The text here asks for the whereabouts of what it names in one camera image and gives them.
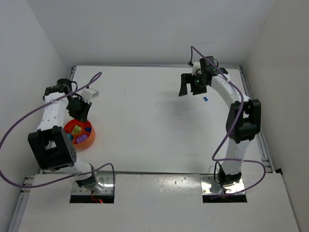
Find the green lego brick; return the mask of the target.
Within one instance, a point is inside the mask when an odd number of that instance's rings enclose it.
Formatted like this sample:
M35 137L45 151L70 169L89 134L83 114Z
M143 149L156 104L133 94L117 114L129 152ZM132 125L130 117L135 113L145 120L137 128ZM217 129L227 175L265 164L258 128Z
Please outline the green lego brick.
M82 127L80 127L79 125L75 125L71 131L71 134L76 135L76 134L79 134L81 131L82 131Z

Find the orange divided round container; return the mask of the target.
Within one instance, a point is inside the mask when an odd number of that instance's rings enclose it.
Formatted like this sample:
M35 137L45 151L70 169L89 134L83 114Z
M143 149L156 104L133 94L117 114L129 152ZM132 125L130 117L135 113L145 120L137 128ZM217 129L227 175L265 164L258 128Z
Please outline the orange divided round container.
M77 150L89 148L96 136L95 129L90 121L81 122L73 119L64 126L64 131Z

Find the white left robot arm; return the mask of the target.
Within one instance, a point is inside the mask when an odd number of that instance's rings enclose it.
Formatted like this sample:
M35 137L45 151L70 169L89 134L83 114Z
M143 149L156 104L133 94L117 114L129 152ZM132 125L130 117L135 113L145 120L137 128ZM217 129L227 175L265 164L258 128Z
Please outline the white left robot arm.
M85 123L91 101L98 96L98 91L86 87L80 94L69 96L71 85L71 80L59 79L56 85L45 89L43 100L47 106L37 130L28 135L28 142L42 170L73 174L79 187L96 191L98 181L94 167L77 157L64 130L64 119L68 112L79 123Z

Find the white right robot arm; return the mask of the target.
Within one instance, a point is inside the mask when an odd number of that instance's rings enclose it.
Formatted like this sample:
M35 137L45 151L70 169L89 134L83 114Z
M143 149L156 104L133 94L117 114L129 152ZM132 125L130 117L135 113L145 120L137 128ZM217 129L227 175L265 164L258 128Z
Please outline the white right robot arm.
M204 94L207 87L213 88L229 108L226 121L225 141L228 141L226 156L218 160L219 172L214 176L220 186L232 185L240 181L241 166L250 142L261 129L261 102L252 100L231 81L228 71L214 65L214 57L201 58L198 62L189 61L190 73L181 75L179 96Z

